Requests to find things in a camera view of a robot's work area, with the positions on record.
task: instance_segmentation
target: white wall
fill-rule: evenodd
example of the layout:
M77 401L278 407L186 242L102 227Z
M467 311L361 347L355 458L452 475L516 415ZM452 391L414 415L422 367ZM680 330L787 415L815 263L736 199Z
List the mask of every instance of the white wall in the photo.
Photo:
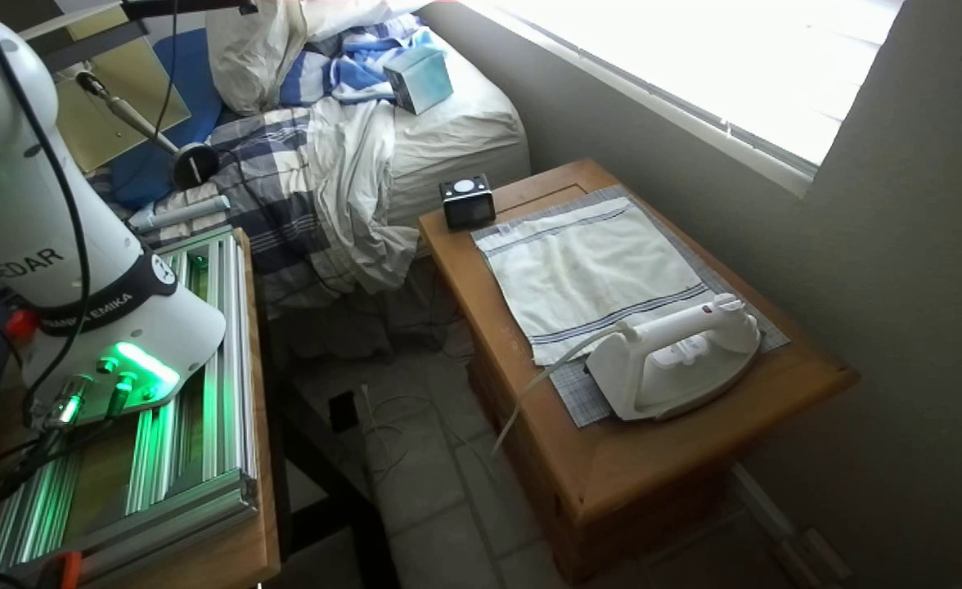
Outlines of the white wall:
M459 4L427 23L516 102L534 169L595 159L860 370L747 463L856 587L962 582L962 0L908 0L808 199Z

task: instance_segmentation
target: wooden nightstand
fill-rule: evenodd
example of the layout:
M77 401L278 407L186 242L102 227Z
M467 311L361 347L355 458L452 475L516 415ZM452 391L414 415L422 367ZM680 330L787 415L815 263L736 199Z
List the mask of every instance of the wooden nightstand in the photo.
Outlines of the wooden nightstand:
M577 160L494 191L496 222L616 183L595 160ZM422 217L419 227L475 336L470 391L492 426L499 429L516 393L538 377L529 345L475 238L449 233L443 210ZM624 557L652 555L709 518L722 499L725 467L741 450L798 411L855 383L855 372L824 356L773 302L675 222L661 220L661 227L755 306L787 345L761 354L722 401L675 422L607 419L577 429L551 383L529 393L503 451L565 580L586 580Z

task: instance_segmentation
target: small black box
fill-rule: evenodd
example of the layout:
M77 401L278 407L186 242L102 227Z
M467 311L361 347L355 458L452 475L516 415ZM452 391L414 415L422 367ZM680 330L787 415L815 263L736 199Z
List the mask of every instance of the small black box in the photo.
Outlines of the small black box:
M443 183L444 222L452 233L478 229L494 220L494 202L486 191L486 177L463 177Z

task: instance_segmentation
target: white robot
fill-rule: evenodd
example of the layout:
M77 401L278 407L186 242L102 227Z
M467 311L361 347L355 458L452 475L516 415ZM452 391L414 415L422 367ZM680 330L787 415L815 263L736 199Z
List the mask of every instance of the white robot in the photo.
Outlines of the white robot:
M0 70L0 281L39 319L23 347L30 426L81 426L159 407L216 354L226 319L178 286L102 202L55 130L49 70L2 23L0 51L45 135L33 130Z

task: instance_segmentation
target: tissue box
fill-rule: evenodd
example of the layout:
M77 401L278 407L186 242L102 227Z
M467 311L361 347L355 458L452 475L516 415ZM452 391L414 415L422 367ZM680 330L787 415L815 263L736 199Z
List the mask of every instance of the tissue box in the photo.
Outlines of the tissue box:
M386 78L391 87L395 104L413 116L427 112L452 95L444 53L431 46L413 46L390 59Z

